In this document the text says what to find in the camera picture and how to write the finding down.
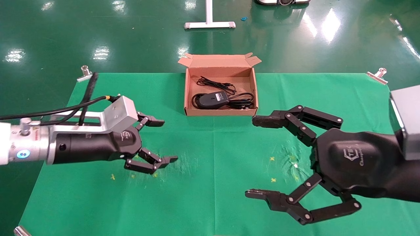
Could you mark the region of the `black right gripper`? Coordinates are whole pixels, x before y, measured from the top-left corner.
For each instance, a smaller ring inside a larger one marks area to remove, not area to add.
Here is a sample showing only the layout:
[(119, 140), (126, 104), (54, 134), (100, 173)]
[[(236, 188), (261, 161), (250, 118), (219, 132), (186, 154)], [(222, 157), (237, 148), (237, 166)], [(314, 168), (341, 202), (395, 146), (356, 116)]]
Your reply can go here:
[[(406, 160), (394, 135), (343, 132), (343, 119), (316, 109), (295, 106), (252, 117), (255, 127), (286, 128), (301, 143), (312, 147), (314, 174), (291, 194), (249, 189), (247, 198), (264, 200), (272, 211), (286, 212), (301, 225), (351, 215), (362, 208), (351, 194), (419, 202), (419, 160)], [(317, 138), (307, 124), (327, 130)], [(307, 210), (300, 204), (321, 185), (342, 203)]]

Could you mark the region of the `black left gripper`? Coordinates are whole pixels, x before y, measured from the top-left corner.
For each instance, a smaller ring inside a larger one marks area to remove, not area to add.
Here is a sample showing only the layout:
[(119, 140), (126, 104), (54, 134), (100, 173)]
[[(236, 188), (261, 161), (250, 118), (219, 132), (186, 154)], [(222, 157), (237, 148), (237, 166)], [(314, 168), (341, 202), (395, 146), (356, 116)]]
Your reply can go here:
[[(60, 133), (56, 137), (53, 165), (124, 159), (124, 169), (153, 175), (178, 160), (178, 156), (159, 156), (142, 148), (139, 131), (143, 127), (162, 127), (164, 120), (137, 112), (137, 122), (122, 132)], [(134, 155), (144, 162), (135, 160)]]

